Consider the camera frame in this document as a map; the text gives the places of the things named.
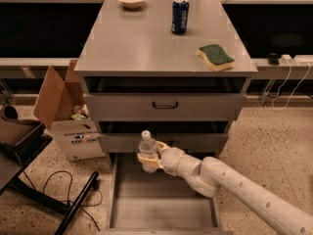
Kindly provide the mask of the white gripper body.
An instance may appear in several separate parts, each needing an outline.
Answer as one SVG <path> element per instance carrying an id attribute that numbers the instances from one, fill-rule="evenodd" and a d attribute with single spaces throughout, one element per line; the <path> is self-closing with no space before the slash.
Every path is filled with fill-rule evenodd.
<path id="1" fill-rule="evenodd" d="M 177 176 L 178 165 L 184 155 L 185 152 L 176 147 L 165 149 L 160 156 L 164 172 L 172 176 Z"/>

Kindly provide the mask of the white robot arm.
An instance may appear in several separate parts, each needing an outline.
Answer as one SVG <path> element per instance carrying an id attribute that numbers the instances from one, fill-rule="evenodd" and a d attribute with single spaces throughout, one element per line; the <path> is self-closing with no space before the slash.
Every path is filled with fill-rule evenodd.
<path id="1" fill-rule="evenodd" d="M 203 160 L 160 141 L 139 143 L 139 162 L 153 170 L 162 169 L 183 178 L 196 192 L 207 198 L 217 196 L 224 187 L 280 235 L 313 235 L 313 216 L 291 205 L 215 159 Z"/>

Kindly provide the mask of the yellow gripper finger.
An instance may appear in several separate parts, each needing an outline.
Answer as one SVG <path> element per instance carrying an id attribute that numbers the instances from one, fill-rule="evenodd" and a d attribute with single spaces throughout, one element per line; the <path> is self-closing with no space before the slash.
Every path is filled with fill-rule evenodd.
<path id="1" fill-rule="evenodd" d="M 157 152 L 162 155 L 166 149 L 169 149 L 169 146 L 161 141 L 156 141 Z"/>
<path id="2" fill-rule="evenodd" d="M 162 168 L 161 159 L 158 154 L 145 155 L 137 154 L 138 161 L 142 164 L 143 169 L 159 169 Z"/>

